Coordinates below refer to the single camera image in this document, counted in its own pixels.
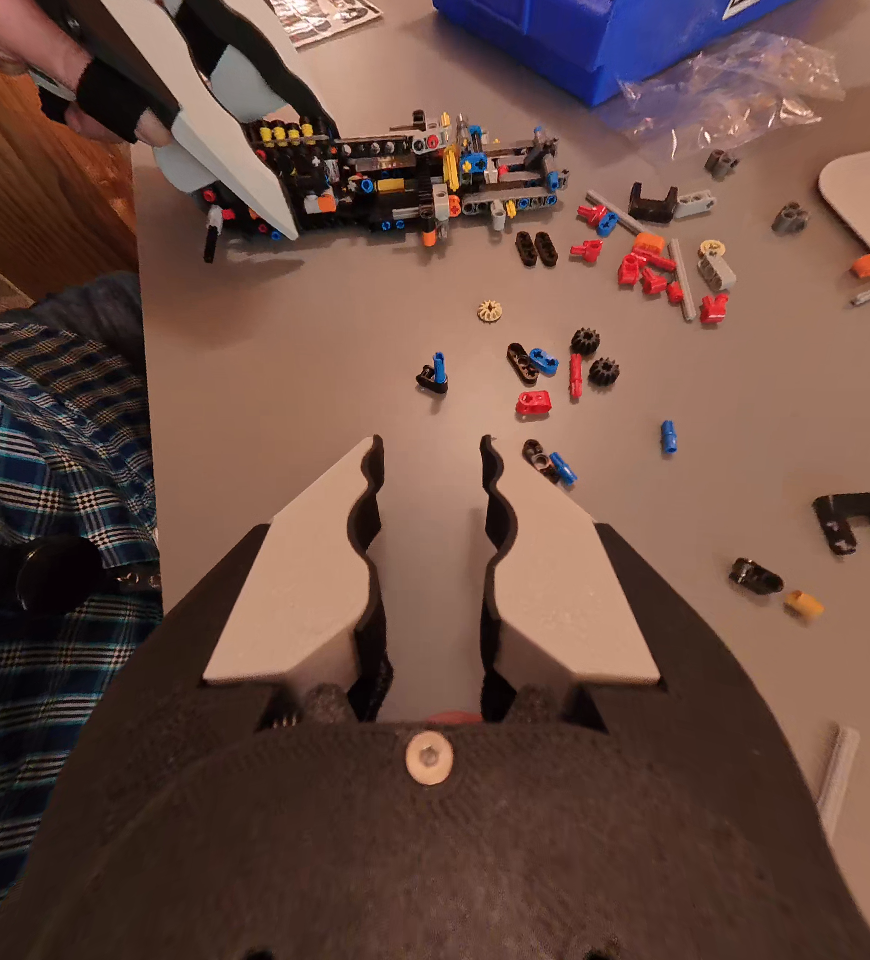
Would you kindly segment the long grey lego axle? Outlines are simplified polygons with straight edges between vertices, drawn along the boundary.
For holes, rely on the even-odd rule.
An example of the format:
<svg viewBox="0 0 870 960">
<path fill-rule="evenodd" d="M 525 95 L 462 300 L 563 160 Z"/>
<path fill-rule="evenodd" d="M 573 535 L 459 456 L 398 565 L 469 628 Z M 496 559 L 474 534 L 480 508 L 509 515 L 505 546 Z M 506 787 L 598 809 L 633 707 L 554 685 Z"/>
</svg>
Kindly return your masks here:
<svg viewBox="0 0 870 960">
<path fill-rule="evenodd" d="M 681 285 L 681 311 L 686 322 L 692 323 L 699 317 L 697 300 L 692 292 L 685 257 L 681 249 L 681 242 L 675 236 L 668 240 L 669 256 L 676 264 L 677 281 Z"/>
<path fill-rule="evenodd" d="M 607 199 L 603 195 L 599 194 L 596 191 L 588 190 L 585 193 L 585 198 L 595 205 L 602 205 L 606 209 L 615 214 L 618 218 L 618 222 L 631 234 L 642 234 L 648 233 L 650 228 L 642 222 L 639 222 L 631 215 L 629 215 L 625 210 L 621 209 L 619 205 L 613 203 L 611 200 Z"/>
</svg>

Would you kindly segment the wooden cabinet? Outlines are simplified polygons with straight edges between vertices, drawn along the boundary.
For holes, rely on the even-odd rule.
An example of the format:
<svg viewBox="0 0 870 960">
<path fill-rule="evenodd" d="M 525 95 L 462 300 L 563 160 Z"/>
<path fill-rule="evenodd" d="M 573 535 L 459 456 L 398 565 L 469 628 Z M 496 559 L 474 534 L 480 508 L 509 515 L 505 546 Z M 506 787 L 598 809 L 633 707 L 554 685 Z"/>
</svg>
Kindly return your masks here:
<svg viewBox="0 0 870 960">
<path fill-rule="evenodd" d="M 0 274 L 32 300 L 137 272 L 129 148 L 43 115 L 28 77 L 0 75 Z"/>
</svg>

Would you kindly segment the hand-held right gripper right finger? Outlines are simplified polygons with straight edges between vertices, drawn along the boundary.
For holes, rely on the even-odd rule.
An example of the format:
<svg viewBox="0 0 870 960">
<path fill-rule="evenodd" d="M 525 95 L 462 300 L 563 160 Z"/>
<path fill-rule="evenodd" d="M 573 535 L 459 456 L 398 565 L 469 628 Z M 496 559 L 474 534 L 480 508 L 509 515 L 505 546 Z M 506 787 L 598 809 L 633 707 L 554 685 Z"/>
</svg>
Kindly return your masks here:
<svg viewBox="0 0 870 960">
<path fill-rule="evenodd" d="M 500 722 L 525 687 L 562 716 L 588 688 L 656 688 L 660 669 L 593 517 L 516 438 L 486 434 L 479 451 L 494 548 L 480 622 L 484 720 Z"/>
</svg>

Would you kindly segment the printed instruction sheet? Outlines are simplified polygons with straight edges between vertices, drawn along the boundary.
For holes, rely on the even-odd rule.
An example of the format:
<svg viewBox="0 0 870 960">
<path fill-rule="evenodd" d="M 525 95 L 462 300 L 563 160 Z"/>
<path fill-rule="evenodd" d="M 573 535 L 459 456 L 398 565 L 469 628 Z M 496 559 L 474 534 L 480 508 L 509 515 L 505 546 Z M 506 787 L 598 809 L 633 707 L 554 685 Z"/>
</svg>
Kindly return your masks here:
<svg viewBox="0 0 870 960">
<path fill-rule="evenodd" d="M 268 1 L 298 50 L 326 42 L 382 17 L 370 1 Z"/>
</svg>

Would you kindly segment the dark grey cloth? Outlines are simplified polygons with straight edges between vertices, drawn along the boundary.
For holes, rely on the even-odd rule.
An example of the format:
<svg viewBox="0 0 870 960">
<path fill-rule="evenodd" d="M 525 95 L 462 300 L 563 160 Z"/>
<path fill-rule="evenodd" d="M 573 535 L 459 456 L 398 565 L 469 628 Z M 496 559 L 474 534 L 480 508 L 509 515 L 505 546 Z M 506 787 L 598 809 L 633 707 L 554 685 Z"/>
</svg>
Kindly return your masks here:
<svg viewBox="0 0 870 960">
<path fill-rule="evenodd" d="M 49 294 L 13 312 L 17 323 L 69 331 L 112 349 L 145 376 L 143 312 L 139 275 L 119 270 L 92 282 Z"/>
</svg>

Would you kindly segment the small black lego bracket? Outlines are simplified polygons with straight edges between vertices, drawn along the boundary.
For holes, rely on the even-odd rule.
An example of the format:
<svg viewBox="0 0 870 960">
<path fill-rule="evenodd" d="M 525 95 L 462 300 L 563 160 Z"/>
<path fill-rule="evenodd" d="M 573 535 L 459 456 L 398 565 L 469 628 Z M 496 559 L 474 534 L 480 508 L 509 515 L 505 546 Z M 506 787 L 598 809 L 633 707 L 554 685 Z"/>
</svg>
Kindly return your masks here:
<svg viewBox="0 0 870 960">
<path fill-rule="evenodd" d="M 669 187 L 663 198 L 648 198 L 643 195 L 643 184 L 633 183 L 629 198 L 629 216 L 644 223 L 667 225 L 673 221 L 679 205 L 678 186 Z"/>
</svg>

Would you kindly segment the lego vehicle chassis assembly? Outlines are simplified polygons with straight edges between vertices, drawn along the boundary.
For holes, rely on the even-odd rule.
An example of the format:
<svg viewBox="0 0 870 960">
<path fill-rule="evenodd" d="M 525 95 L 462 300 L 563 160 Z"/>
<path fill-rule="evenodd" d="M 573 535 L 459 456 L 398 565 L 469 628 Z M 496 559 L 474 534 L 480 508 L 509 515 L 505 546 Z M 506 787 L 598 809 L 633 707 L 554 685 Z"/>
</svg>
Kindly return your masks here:
<svg viewBox="0 0 870 960">
<path fill-rule="evenodd" d="M 560 139 L 544 127 L 503 143 L 463 114 L 430 119 L 419 109 L 408 125 L 358 138 L 304 117 L 260 119 L 241 130 L 278 178 L 300 234 L 410 226 L 430 248 L 463 216 L 502 232 L 524 211 L 555 207 L 570 177 Z"/>
</svg>

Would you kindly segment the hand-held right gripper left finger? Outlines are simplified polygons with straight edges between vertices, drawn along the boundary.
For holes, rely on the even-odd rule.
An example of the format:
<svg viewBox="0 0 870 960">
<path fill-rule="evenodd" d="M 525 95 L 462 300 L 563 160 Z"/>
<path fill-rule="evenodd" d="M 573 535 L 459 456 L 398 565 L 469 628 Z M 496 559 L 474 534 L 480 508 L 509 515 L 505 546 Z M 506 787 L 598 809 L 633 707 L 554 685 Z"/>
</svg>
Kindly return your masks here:
<svg viewBox="0 0 870 960">
<path fill-rule="evenodd" d="M 393 681 L 377 569 L 384 444 L 362 439 L 271 520 L 201 678 L 269 683 L 297 703 L 339 687 L 373 722 Z"/>
</svg>

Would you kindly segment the large black lego bracket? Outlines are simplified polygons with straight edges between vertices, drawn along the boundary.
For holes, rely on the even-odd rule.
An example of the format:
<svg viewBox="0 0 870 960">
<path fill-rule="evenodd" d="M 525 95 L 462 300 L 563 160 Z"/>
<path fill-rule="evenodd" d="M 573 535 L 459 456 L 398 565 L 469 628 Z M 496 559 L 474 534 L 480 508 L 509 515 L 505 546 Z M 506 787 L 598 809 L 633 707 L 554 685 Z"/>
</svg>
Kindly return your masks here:
<svg viewBox="0 0 870 960">
<path fill-rule="evenodd" d="M 821 496 L 812 503 L 831 552 L 842 558 L 856 553 L 857 536 L 851 523 L 864 521 L 870 525 L 870 491 Z"/>
</svg>

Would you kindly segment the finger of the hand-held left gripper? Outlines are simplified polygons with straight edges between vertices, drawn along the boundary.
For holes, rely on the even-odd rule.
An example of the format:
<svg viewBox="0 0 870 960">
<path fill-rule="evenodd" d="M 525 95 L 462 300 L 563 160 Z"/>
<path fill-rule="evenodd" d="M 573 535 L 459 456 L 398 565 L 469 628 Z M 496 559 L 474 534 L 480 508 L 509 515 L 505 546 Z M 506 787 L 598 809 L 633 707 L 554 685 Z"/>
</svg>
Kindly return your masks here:
<svg viewBox="0 0 870 960">
<path fill-rule="evenodd" d="M 319 133 L 338 134 L 272 2 L 166 2 L 165 12 L 202 82 L 235 120 L 252 123 L 291 108 Z"/>
<path fill-rule="evenodd" d="M 239 123 L 208 90 L 169 14 L 147 1 L 101 5 L 175 101 L 178 110 L 171 132 L 178 146 L 272 227 L 296 240 L 297 225 L 280 180 L 254 154 Z"/>
</svg>

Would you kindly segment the empty clear plastic bag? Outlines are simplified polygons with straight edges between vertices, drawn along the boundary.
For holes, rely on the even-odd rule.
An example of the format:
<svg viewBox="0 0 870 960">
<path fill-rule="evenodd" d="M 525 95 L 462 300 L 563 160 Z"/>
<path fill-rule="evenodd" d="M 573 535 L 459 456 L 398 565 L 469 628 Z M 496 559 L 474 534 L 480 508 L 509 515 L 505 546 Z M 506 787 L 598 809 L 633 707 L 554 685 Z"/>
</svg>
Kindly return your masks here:
<svg viewBox="0 0 870 960">
<path fill-rule="evenodd" d="M 705 160 L 773 131 L 818 124 L 818 103 L 847 96 L 834 53 L 766 30 L 743 30 L 653 78 L 618 84 L 597 113 L 657 165 Z"/>
</svg>

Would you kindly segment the person's left hand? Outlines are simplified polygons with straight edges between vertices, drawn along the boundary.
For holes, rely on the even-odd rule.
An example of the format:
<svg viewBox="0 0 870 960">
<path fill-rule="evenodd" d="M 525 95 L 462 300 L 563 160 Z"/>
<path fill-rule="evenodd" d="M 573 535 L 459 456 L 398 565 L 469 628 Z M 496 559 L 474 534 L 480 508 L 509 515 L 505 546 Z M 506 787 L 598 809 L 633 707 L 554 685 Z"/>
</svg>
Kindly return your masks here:
<svg viewBox="0 0 870 960">
<path fill-rule="evenodd" d="M 91 55 L 31 1 L 0 1 L 0 72 L 30 67 L 76 91 Z"/>
</svg>

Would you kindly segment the blue plastic bin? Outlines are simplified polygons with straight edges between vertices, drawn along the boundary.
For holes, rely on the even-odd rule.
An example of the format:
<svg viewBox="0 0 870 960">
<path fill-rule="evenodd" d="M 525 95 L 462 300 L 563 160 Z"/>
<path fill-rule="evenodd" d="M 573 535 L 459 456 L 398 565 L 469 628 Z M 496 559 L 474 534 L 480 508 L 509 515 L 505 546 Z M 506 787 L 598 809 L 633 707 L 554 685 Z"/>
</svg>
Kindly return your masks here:
<svg viewBox="0 0 870 960">
<path fill-rule="evenodd" d="M 449 22 L 588 107 L 786 6 L 785 1 L 435 1 Z"/>
</svg>

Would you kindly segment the pale lego tube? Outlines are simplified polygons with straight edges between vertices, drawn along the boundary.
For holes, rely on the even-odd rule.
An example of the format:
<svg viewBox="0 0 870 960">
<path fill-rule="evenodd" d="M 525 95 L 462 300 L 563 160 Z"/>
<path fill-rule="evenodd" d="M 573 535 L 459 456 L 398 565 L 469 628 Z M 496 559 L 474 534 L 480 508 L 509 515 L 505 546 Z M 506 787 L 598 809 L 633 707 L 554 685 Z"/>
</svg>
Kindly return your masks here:
<svg viewBox="0 0 870 960">
<path fill-rule="evenodd" d="M 821 790 L 816 800 L 818 817 L 829 844 L 834 841 L 860 742 L 860 732 L 856 728 L 838 726 Z"/>
</svg>

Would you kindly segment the blue plaid shirt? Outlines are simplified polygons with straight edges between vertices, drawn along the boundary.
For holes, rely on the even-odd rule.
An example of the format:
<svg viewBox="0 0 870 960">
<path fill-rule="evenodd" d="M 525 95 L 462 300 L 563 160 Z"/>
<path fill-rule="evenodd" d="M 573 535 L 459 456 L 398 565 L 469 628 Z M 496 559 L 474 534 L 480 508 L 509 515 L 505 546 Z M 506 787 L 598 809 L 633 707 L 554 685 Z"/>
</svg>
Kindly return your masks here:
<svg viewBox="0 0 870 960">
<path fill-rule="evenodd" d="M 0 318 L 0 548 L 76 536 L 106 570 L 151 570 L 155 523 L 141 377 L 107 345 Z M 0 905 L 83 725 L 161 617 L 151 593 L 47 617 L 0 603 Z"/>
</svg>

